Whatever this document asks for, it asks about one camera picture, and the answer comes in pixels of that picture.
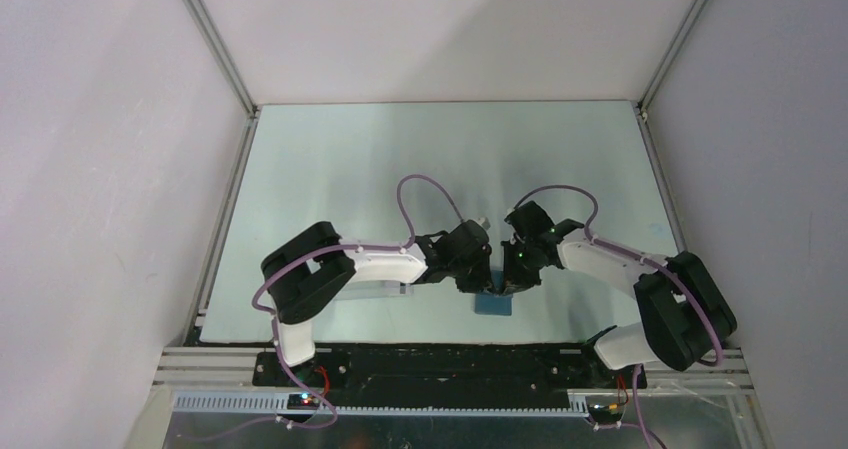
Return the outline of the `blue leather card holder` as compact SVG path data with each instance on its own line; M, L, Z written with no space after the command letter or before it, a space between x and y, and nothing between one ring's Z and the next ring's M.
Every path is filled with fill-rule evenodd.
M513 314L512 295L479 293L474 296L473 311L477 315L510 317Z

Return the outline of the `clear plastic card box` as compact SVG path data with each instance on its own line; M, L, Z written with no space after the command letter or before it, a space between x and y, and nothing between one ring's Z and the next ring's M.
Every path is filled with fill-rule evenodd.
M345 285L334 297L335 300L362 300L375 298L406 297L413 288L397 281L365 281Z

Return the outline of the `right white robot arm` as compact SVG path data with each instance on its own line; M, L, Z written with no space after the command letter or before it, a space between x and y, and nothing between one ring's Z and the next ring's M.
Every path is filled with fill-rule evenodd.
M606 329L589 339L581 361L585 380L606 387L622 369L661 362L685 371L705 363L738 328L735 314L703 261L683 251L648 254L603 239L585 224L554 222L536 202L505 218L513 236L503 242L507 294L541 285L548 267L593 277L633 299L640 320Z

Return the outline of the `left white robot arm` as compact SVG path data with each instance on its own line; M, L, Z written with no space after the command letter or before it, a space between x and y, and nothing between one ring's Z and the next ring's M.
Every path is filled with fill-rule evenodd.
M312 380L312 320L350 284L422 285L450 278L464 293L492 290L488 228L485 218L463 220L449 232L378 244L344 240L321 221L273 251L260 263L264 282L252 304L272 315L278 373L292 385Z

